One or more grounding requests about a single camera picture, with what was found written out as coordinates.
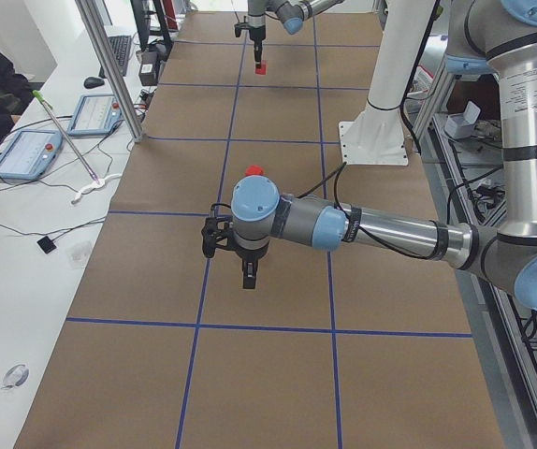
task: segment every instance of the black mouse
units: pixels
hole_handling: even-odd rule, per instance
[[[86,89],[93,89],[94,87],[99,87],[104,85],[104,80],[98,77],[88,77],[83,82],[83,87]]]

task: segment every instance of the black keyboard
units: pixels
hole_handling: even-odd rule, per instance
[[[117,63],[121,69],[121,74],[125,76],[127,74],[127,66],[129,65],[129,52],[131,51],[131,36],[111,36],[109,37],[109,44],[115,53]],[[100,67],[100,78],[106,78],[104,76],[104,69]]]

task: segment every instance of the blue device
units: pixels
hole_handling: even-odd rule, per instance
[[[73,138],[102,137],[113,130],[121,117],[114,95],[82,95],[66,133]]]
[[[54,160],[62,143],[60,131],[19,131],[0,155],[0,179],[38,179]]]

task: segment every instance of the white table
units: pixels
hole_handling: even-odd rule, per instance
[[[129,34],[127,30],[110,28],[109,35]],[[138,78],[138,61],[135,48],[124,78],[135,100],[142,89]],[[97,76],[98,63],[88,36],[84,33],[72,48],[72,52],[58,65],[41,92],[57,115],[73,113],[81,94],[110,93],[104,86],[86,90],[83,80]],[[18,126],[46,119],[44,109],[32,102]],[[35,127],[54,129],[48,122]],[[98,138],[76,139],[82,152],[91,149]],[[121,173],[129,157],[127,146],[131,135],[126,124],[108,138],[102,149],[114,161],[111,173]],[[103,176],[109,159],[98,149],[85,156],[90,165]],[[74,153],[64,145],[61,154],[50,170],[76,160]],[[44,181],[52,184],[68,184],[76,190],[91,182],[79,162],[74,162]],[[104,217],[119,181],[111,181],[102,190],[82,198],[76,206],[70,200],[74,193],[62,187],[51,188],[41,183],[24,185],[0,192],[0,224],[23,232],[48,232],[86,223]],[[0,182],[0,189],[7,187]],[[38,385],[51,356],[54,343],[65,320],[73,296],[80,283],[84,268],[76,268],[70,260],[72,248],[83,242],[93,246],[101,224],[84,227],[68,233],[56,241],[57,249],[44,254],[37,246],[40,237],[22,237],[0,228],[0,448],[8,449],[16,441]],[[29,378],[20,387],[3,390],[5,373],[17,364],[25,364]]]

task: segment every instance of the cardboard surface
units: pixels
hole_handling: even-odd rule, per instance
[[[248,165],[300,194],[341,163],[382,35],[369,14],[268,21],[257,77],[234,22],[187,18],[16,447],[501,448],[443,263],[273,240],[244,291],[233,253],[203,257]],[[409,158],[347,167],[341,199],[435,218]]]

